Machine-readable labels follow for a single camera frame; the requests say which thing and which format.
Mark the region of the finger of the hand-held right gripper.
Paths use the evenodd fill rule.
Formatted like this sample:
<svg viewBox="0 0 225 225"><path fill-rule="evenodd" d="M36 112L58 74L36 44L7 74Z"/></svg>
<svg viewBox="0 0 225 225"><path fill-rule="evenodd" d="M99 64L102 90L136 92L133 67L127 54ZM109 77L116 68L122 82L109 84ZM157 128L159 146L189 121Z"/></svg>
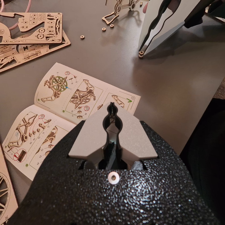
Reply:
<svg viewBox="0 0 225 225"><path fill-rule="evenodd" d="M187 17L187 3L177 2L174 4L173 10L170 9L169 5L169 18L165 20L162 30L157 34L149 47L144 53L148 53L158 47L167 38L169 38L175 31L184 25L184 20Z"/></svg>
<svg viewBox="0 0 225 225"><path fill-rule="evenodd" d="M159 34L169 18L169 0L150 0L145 13L144 22L139 38L139 51L145 52L153 38Z"/></svg>

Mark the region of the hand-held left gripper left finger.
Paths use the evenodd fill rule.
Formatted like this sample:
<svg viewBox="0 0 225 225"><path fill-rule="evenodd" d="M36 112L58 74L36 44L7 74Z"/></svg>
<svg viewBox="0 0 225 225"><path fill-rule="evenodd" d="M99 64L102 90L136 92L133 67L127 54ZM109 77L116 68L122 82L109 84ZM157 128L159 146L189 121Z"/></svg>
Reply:
<svg viewBox="0 0 225 225"><path fill-rule="evenodd" d="M69 152L69 157L91 161L99 168L107 167L112 152L107 132L112 106L112 102L109 102L86 119Z"/></svg>

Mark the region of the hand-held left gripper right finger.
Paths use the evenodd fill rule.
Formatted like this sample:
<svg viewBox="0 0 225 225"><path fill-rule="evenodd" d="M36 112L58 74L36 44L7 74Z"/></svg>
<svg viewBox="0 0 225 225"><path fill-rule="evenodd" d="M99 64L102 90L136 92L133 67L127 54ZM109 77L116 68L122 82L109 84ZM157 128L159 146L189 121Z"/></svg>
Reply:
<svg viewBox="0 0 225 225"><path fill-rule="evenodd" d="M154 159L158 155L139 119L121 106L111 103L118 128L116 140L116 161L118 169L130 169L134 162Z"/></svg>

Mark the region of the wooden wheel parts sheet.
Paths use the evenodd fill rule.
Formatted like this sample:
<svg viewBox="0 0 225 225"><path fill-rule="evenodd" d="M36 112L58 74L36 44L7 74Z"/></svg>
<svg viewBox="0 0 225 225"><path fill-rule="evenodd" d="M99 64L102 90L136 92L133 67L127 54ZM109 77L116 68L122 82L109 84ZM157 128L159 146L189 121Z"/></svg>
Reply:
<svg viewBox="0 0 225 225"><path fill-rule="evenodd" d="M17 208L18 201L0 144L0 224L5 225Z"/></svg>

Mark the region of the illustrated instruction booklet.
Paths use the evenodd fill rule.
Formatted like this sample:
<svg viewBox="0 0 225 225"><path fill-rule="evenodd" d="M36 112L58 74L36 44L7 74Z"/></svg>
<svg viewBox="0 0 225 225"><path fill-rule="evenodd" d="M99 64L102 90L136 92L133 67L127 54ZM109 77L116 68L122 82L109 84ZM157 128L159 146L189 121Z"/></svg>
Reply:
<svg viewBox="0 0 225 225"><path fill-rule="evenodd" d="M78 123L108 102L134 114L140 96L55 63L41 80L34 104L15 119L5 140L6 158L33 181L44 159Z"/></svg>

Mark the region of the person's dark clothed body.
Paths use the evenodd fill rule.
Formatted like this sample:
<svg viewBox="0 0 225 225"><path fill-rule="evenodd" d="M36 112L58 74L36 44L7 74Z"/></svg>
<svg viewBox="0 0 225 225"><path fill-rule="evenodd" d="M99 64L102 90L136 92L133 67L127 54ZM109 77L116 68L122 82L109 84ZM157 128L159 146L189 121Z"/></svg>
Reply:
<svg viewBox="0 0 225 225"><path fill-rule="evenodd" d="M213 98L180 154L205 203L225 224L225 100Z"/></svg>

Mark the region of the stack of wooden part sheets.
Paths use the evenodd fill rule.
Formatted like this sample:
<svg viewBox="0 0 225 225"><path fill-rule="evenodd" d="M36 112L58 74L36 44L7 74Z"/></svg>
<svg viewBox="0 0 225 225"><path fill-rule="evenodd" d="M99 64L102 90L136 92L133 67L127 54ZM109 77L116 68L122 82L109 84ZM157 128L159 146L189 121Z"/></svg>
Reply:
<svg viewBox="0 0 225 225"><path fill-rule="evenodd" d="M21 32L29 32L39 25L44 24L35 30L28 37L18 37L13 39L9 28L0 23L0 36L2 37L2 45L11 44L50 44L62 43L62 13L0 13L3 17L15 18L16 15L21 16L18 19L18 27Z"/></svg>

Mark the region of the wooden bicycle frame model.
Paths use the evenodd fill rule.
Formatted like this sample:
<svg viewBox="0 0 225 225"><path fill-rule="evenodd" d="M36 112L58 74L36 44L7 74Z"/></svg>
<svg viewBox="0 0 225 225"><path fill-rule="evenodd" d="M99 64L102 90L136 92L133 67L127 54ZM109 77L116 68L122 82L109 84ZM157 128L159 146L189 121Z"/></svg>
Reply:
<svg viewBox="0 0 225 225"><path fill-rule="evenodd" d="M123 0L117 0L114 12L112 12L109 15L106 15L102 17L102 20L107 24L110 25L116 18L119 17L119 13L123 9L129 9L130 11L133 11L136 7L136 4L139 2L139 0L130 0L128 4L123 4ZM110 21L107 20L108 17L114 16Z"/></svg>

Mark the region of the wooden frame parts sheet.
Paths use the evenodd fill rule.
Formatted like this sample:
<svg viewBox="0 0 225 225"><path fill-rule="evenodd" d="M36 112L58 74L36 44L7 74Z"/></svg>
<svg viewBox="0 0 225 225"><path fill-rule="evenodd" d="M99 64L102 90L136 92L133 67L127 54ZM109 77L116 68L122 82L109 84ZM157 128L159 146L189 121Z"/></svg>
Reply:
<svg viewBox="0 0 225 225"><path fill-rule="evenodd" d="M0 72L69 46L71 42L63 31L62 43L0 45Z"/></svg>

